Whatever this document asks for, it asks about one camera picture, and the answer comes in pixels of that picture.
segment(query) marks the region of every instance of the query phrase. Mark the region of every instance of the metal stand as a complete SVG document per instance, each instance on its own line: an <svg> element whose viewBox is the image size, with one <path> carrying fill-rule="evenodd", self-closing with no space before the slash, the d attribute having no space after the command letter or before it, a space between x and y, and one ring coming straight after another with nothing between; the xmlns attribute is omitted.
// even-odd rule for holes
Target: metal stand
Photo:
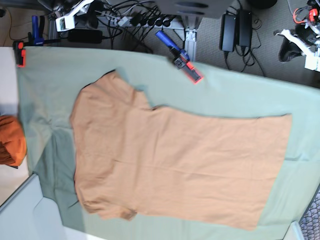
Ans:
<svg viewBox="0 0 320 240"><path fill-rule="evenodd" d="M184 43L184 50L188 53L190 61L196 60L197 53L197 31L201 23L202 17L198 16L182 16L184 30L175 29L175 33Z"/></svg>

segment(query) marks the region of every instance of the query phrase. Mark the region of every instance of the white object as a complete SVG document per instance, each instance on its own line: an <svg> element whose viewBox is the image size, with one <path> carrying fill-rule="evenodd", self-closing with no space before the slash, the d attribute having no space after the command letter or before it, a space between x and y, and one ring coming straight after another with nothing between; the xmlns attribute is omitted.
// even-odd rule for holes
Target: white object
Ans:
<svg viewBox="0 0 320 240"><path fill-rule="evenodd" d="M86 5L92 3L94 0L83 0L79 2L73 9L66 15L59 17L55 20L56 30L64 32L76 27L75 15Z"/></svg>
<svg viewBox="0 0 320 240"><path fill-rule="evenodd" d="M303 41L301 41L298 37L293 36L288 29L283 29L282 32L278 33L279 35L282 35L286 37L290 42L296 44L301 51L306 55L306 56L314 56L315 53L312 52L309 47L305 45Z"/></svg>
<svg viewBox="0 0 320 240"><path fill-rule="evenodd" d="M293 36L288 29L283 29L282 32L277 33L277 35L284 36L290 42L296 44L301 49L301 51L305 54L304 67L306 69L320 72L320 57L318 50L316 52L311 51L310 48L302 40L300 40L296 36Z"/></svg>
<svg viewBox="0 0 320 240"><path fill-rule="evenodd" d="M18 113L18 85L14 51L0 47L0 115ZM29 177L27 158L18 169L0 165L0 205Z"/></svg>
<svg viewBox="0 0 320 240"><path fill-rule="evenodd" d="M1 240L103 240L62 225L57 204L43 197L39 177L30 176L0 206Z"/></svg>
<svg viewBox="0 0 320 240"><path fill-rule="evenodd" d="M304 67L306 69L320 72L320 57L318 56L306 56Z"/></svg>
<svg viewBox="0 0 320 240"><path fill-rule="evenodd" d="M128 21L130 21L130 19L127 16L124 16L123 18L121 18L121 20L118 22L118 25L120 27L122 27L123 25L125 25Z"/></svg>
<svg viewBox="0 0 320 240"><path fill-rule="evenodd" d="M297 221L294 221L290 224L283 240L305 240L301 231L301 227Z"/></svg>

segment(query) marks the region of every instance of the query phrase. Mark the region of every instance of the gray carpet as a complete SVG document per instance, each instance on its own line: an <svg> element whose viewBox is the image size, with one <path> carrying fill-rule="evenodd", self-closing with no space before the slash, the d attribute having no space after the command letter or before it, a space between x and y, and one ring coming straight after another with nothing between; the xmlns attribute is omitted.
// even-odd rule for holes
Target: gray carpet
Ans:
<svg viewBox="0 0 320 240"><path fill-rule="evenodd" d="M245 9L250 10L251 7L247 5L246 1L241 0ZM291 9L304 7L307 0L290 0ZM239 8L237 3L233 4L234 7ZM278 60L278 53L283 41L283 37L274 36L275 30L282 29L293 29L295 23L292 15L288 8L286 0L278 0L275 6L265 10L252 9L253 13L256 14L262 21L262 27L257 30L257 33L261 40L261 47L255 49L253 52L256 58L261 63L266 76L272 79L278 79L283 81L289 81L293 83L299 83L309 86L318 86L319 73L304 68L305 57L297 57L290 62L280 63ZM108 36L107 30L101 28L104 35ZM206 63L209 65L227 68L224 61L224 54L219 50L220 41L220 30L221 30L221 19L203 18L197 35L197 53L196 61ZM150 31L149 35L145 39L145 44L148 45L154 54L172 57L168 48L161 43L156 37L155 33L158 29ZM183 42L173 32L173 30L165 30L165 32L182 47ZM118 36L114 41L114 49L131 51L136 45L132 44L130 38ZM253 31L252 35L252 47L259 45L257 34ZM110 40L104 40L102 44L77 44L70 43L66 40L63 41L62 46L64 47L85 47L85 48L110 48ZM142 47L138 47L135 51L143 52ZM242 58L233 52L228 56L228 63L232 70L241 71L244 63ZM253 75L262 75L262 72L255 64L247 67L245 73Z"/></svg>
<svg viewBox="0 0 320 240"><path fill-rule="evenodd" d="M320 240L320 190L307 208L300 220L300 227L305 240Z"/></svg>

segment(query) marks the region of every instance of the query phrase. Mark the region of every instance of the tan t-shirt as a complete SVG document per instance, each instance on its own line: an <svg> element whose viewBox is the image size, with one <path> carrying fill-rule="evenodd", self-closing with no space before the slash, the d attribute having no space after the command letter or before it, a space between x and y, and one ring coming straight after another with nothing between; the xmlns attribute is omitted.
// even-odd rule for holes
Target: tan t-shirt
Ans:
<svg viewBox="0 0 320 240"><path fill-rule="evenodd" d="M223 118L151 108L143 92L111 72L81 90L70 121L75 189L89 213L252 230L283 164L292 116Z"/></svg>

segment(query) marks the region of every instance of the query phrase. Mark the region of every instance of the cable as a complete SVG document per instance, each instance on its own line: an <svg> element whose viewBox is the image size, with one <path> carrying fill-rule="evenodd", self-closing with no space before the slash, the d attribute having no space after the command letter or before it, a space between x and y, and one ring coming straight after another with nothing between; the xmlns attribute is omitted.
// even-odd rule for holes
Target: cable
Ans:
<svg viewBox="0 0 320 240"><path fill-rule="evenodd" d="M94 11L95 11L95 12L97 12L97 13L100 13L100 14L102 14L102 15L104 15L104 16L107 16L107 17L110 17L110 18L114 18L114 19L121 20L121 17L118 17L118 16L112 16L112 15L106 14L106 13L101 12L101 11L98 11L98 10L94 10Z"/></svg>
<svg viewBox="0 0 320 240"><path fill-rule="evenodd" d="M9 39L10 39L11 41L21 41L21 40L24 40L24 39L27 39L27 38L28 38L27 36L26 36L26 37L23 37L23 38L20 38L20 39L14 39L14 38L11 37L12 16L11 16L11 12L9 11L9 9L8 9L8 8L5 8L5 9L6 9L6 11L8 12L8 15L9 15L10 27L9 27L9 30L8 30L8 32L7 32L7 34L6 34L6 37L5 37L4 42L3 42L3 44L2 44L2 47L5 46L8 37L9 37Z"/></svg>
<svg viewBox="0 0 320 240"><path fill-rule="evenodd" d="M134 39L134 40L136 40L138 43L139 43L139 45L141 45L141 46L143 46L146 50L148 50L151 54L153 54L154 53L154 51L150 48L150 47L148 47L146 44L144 44L143 42L140 42L133 34L132 34L132 32L130 32L129 30L127 30L126 28L124 28L124 27L119 27L120 29L123 29L124 31L126 31L129 35L131 35L131 37Z"/></svg>
<svg viewBox="0 0 320 240"><path fill-rule="evenodd" d="M148 17L150 18L150 17L152 16L152 14L154 14L154 12L157 11L157 10L158 10L158 7L157 7L157 6L154 6L153 9L152 9L152 11L150 11L150 14L149 14ZM150 31L151 31L152 29L154 29L155 24L156 24L156 22L152 25L152 27L151 27L146 33L144 33L144 29L142 29L142 35L141 35L141 38L140 38L140 40L139 40L141 43L143 43L144 39L145 39L146 36L150 33ZM138 47L138 45L139 45L139 43L137 43L137 44L134 46L134 48L132 49L132 51L136 50L136 48Z"/></svg>
<svg viewBox="0 0 320 240"><path fill-rule="evenodd" d="M229 67L229 64L228 64L228 55L229 55L228 51L223 51L223 57L224 57L224 62L225 62L226 68L228 70L231 70Z"/></svg>
<svg viewBox="0 0 320 240"><path fill-rule="evenodd" d="M243 9L243 6L242 6L241 2L240 2L239 0L237 0L237 2L239 3L240 10L242 10L242 9Z"/></svg>
<svg viewBox="0 0 320 240"><path fill-rule="evenodd" d="M243 68L241 70L241 72L244 72L245 69L247 67L251 67L253 66L255 63L258 64L261 72L262 72L262 75L265 77L266 76L266 73L262 67L262 65L260 64L260 62L258 61L257 57L255 56L255 54L253 53L254 50L260 48L262 46L262 43L261 43L261 40L260 40L260 37L259 37L259 34L258 34L258 29L260 29L262 27L262 21L261 19L252 12L252 15L256 17L256 19L254 19L252 21L252 24L253 25L256 25L256 26L252 26L252 30L255 31L256 33L256 36L257 36L257 39L258 39L258 42L259 42L259 45L258 46L255 46L255 47L244 47L244 46L241 46L240 49L241 49L241 52L238 50L237 46L235 46L235 51L236 53L242 58L242 61L243 61ZM229 66L229 63L228 63L228 56L229 56L229 52L228 51L224 51L223 52L223 56L224 56L224 62L225 62L225 65L227 67L228 70L231 70L230 66Z"/></svg>
<svg viewBox="0 0 320 240"><path fill-rule="evenodd" d="M145 4L145 3L154 3L154 1L140 1L139 3L134 4L133 6L131 6L129 9L127 9L125 12L123 12L122 14L126 14L127 12L129 12L131 9L133 9L134 7L140 5L140 4Z"/></svg>
<svg viewBox="0 0 320 240"><path fill-rule="evenodd" d="M117 36L119 36L120 34L123 33L123 31L122 31L121 29L119 29L118 27L110 26L110 25L106 24L105 22L101 21L99 18L98 18L98 21L99 21L102 25L106 26L107 28L116 29L116 30L119 30L119 31L120 31L120 33L117 33L117 34L114 35L114 36L109 36L109 37L107 37L107 38L109 38L109 39L115 38L115 37L117 37Z"/></svg>
<svg viewBox="0 0 320 240"><path fill-rule="evenodd" d="M288 3L289 11L290 11L291 15L293 16L294 13L292 12L292 9L291 9L290 2L289 2L289 1L290 1L290 0L286 0L286 2Z"/></svg>
<svg viewBox="0 0 320 240"><path fill-rule="evenodd" d="M303 9L302 8L297 8L296 10L294 10L293 12L293 21L296 23L296 24L303 24L306 22L306 20L302 20L302 21L298 21L297 20L297 15L296 14L299 14Z"/></svg>

